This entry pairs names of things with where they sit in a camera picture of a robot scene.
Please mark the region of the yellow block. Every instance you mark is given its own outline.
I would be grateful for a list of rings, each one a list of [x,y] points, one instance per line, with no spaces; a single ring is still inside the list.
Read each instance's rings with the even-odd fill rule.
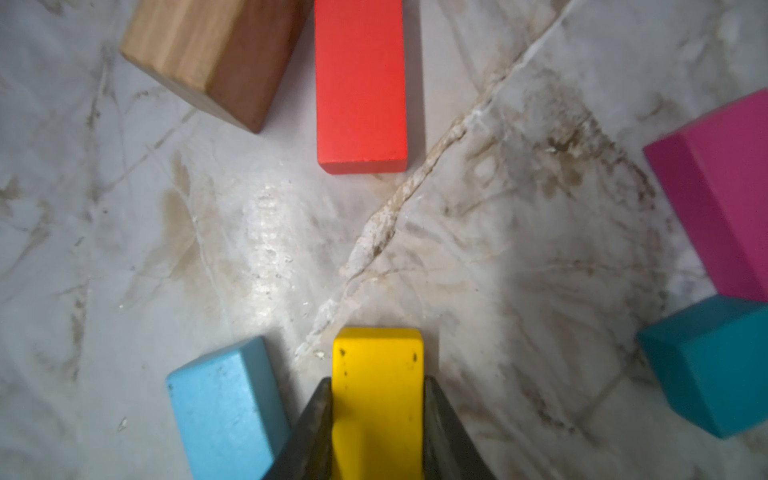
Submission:
[[[340,330],[332,349],[333,479],[423,477],[424,380],[419,330]]]

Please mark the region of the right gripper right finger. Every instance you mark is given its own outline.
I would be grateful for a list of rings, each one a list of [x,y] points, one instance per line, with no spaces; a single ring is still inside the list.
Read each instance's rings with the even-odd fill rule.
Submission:
[[[437,379],[424,381],[425,479],[495,479]]]

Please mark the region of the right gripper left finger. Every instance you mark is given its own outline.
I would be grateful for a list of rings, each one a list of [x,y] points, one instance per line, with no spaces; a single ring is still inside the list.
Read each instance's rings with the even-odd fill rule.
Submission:
[[[291,435],[263,480],[330,479],[332,472],[333,395],[323,378]]]

